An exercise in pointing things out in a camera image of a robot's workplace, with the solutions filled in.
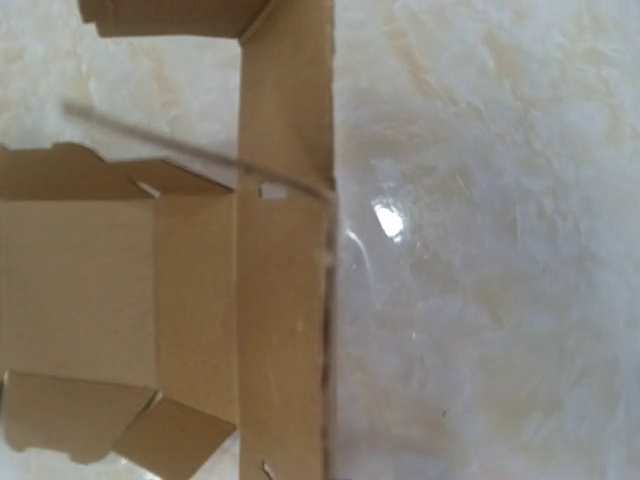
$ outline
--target brown cardboard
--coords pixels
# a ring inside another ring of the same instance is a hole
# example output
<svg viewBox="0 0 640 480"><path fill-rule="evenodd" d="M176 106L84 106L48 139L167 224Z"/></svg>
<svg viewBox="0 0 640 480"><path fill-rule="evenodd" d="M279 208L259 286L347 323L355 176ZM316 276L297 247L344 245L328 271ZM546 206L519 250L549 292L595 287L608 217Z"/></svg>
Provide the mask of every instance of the brown cardboard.
<svg viewBox="0 0 640 480"><path fill-rule="evenodd" d="M240 155L270 174L231 191L161 160L0 149L5 435L188 480L239 428L242 480L326 478L330 0L80 8L102 34L241 37ZM263 195L274 178L292 181Z"/></svg>

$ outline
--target unfolded cardboard box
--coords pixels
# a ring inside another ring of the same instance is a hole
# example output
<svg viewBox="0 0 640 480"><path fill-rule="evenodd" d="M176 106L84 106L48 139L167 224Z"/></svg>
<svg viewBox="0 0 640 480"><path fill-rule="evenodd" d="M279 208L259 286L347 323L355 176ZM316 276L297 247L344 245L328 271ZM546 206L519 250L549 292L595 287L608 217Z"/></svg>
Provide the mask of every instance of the unfolded cardboard box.
<svg viewBox="0 0 640 480"><path fill-rule="evenodd" d="M240 157L332 188L328 1L80 7L104 35L240 38ZM238 429L243 480L325 478L328 207L261 187L71 144L0 150L11 446L187 480Z"/></svg>

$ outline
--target marble surface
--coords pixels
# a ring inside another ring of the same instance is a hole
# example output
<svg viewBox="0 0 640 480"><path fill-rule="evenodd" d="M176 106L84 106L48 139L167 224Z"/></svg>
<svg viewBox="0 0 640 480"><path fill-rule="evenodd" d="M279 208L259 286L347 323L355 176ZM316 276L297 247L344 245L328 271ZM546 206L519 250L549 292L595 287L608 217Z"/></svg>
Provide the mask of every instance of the marble surface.
<svg viewBox="0 0 640 480"><path fill-rule="evenodd" d="M338 477L640 475L640 6L337 0ZM0 134L151 155L61 98L233 153L238 50L0 0ZM201 478L236 475L233 439ZM131 479L0 448L0 475Z"/></svg>

